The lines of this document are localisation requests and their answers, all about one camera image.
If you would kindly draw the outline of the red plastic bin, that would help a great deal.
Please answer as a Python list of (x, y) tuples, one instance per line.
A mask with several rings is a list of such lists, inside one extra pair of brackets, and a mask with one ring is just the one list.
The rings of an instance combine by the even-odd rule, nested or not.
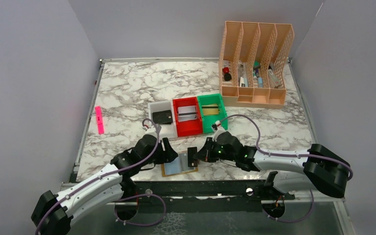
[[(173, 99), (172, 102), (173, 102), (173, 109), (174, 109), (174, 114), (175, 114), (176, 130), (177, 130), (178, 137), (186, 137), (186, 136), (202, 134), (203, 124), (202, 124), (201, 113), (200, 113), (197, 98), (195, 96), (187, 97), (187, 98), (179, 98), (179, 99)], [(178, 107), (191, 106), (191, 105), (196, 106), (198, 118), (196, 120), (179, 122), (177, 118)]]

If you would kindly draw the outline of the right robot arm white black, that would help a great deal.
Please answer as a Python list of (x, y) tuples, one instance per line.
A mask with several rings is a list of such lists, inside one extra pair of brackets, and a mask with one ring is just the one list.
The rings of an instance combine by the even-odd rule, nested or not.
[(275, 171), (270, 185), (280, 193), (316, 189), (326, 196), (343, 198), (353, 176), (350, 164), (321, 144), (303, 151), (268, 150), (243, 145), (229, 132), (207, 138), (193, 158), (209, 163), (232, 161), (247, 172)]

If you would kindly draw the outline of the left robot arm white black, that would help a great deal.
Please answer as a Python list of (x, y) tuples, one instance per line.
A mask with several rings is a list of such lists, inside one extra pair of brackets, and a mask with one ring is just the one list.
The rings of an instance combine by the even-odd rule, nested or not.
[(31, 215), (35, 234), (65, 235), (75, 222), (106, 203), (137, 201), (143, 194), (137, 192), (131, 177), (147, 164), (170, 163), (177, 157), (168, 138), (144, 135), (85, 181), (58, 193), (43, 193)]

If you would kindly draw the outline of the white plastic bin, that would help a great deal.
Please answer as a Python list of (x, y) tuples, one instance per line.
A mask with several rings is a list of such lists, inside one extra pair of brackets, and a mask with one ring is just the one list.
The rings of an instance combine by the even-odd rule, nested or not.
[(166, 100), (166, 101), (148, 103), (148, 116), (151, 120), (152, 120), (153, 112), (158, 112), (158, 111), (163, 111), (163, 110), (171, 110), (173, 114), (173, 123), (160, 125), (162, 127), (161, 138), (174, 139), (178, 137), (178, 135), (177, 135), (177, 130), (176, 130), (176, 120), (175, 120), (175, 114), (174, 114), (172, 101)]

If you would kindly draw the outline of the green plastic bin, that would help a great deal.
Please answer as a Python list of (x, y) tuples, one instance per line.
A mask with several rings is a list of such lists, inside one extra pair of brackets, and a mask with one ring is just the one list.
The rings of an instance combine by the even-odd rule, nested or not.
[[(201, 119), (203, 124), (203, 133), (208, 134), (212, 133), (212, 125), (216, 121), (221, 121), (225, 117), (227, 117), (227, 112), (223, 103), (223, 98), (221, 94), (206, 94), (206, 95), (199, 95), (197, 96), (197, 101), (199, 104), (199, 109), (201, 113)], [(209, 104), (217, 104), (219, 106), (220, 113), (219, 115), (214, 116), (204, 116), (201, 111), (202, 105), (209, 105)]]

